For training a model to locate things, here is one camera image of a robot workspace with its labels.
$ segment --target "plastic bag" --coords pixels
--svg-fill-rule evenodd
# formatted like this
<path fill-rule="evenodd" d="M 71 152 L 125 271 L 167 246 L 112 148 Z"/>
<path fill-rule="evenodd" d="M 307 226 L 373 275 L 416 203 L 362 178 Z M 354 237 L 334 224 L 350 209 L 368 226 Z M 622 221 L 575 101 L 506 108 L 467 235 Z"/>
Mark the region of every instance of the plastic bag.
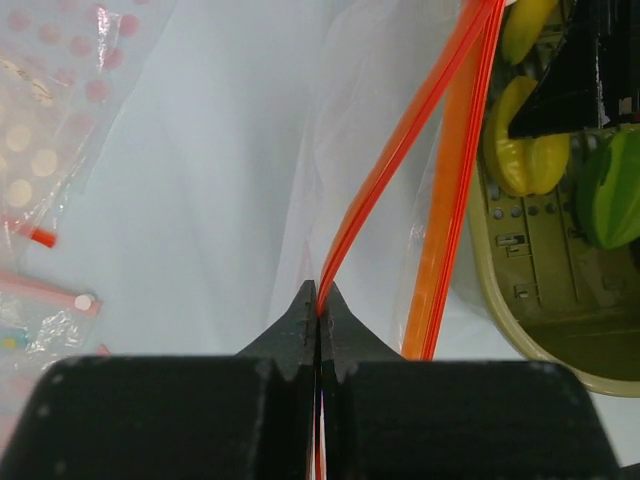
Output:
<path fill-rule="evenodd" d="M 0 271 L 0 451 L 42 372 L 86 352 L 99 309 L 91 295 Z"/>
<path fill-rule="evenodd" d="M 98 157 L 175 1 L 0 4 L 0 174 L 7 236 L 35 227 Z M 82 186 L 86 175 L 76 180 Z M 19 253 L 16 245 L 12 249 Z"/>
<path fill-rule="evenodd" d="M 302 281 L 319 280 L 349 203 L 439 57 L 458 10 L 459 2 L 449 0 L 357 1 L 333 22 L 296 167 L 271 322 Z M 440 115 L 434 115 L 410 153 L 409 163 L 421 171 L 439 122 Z M 397 188 L 394 182 L 391 190 Z M 389 215 L 393 212 L 379 205 L 364 235 L 388 239 Z M 377 254 L 384 256 L 384 245 L 379 247 Z M 347 262 L 359 261 L 353 253 Z"/>

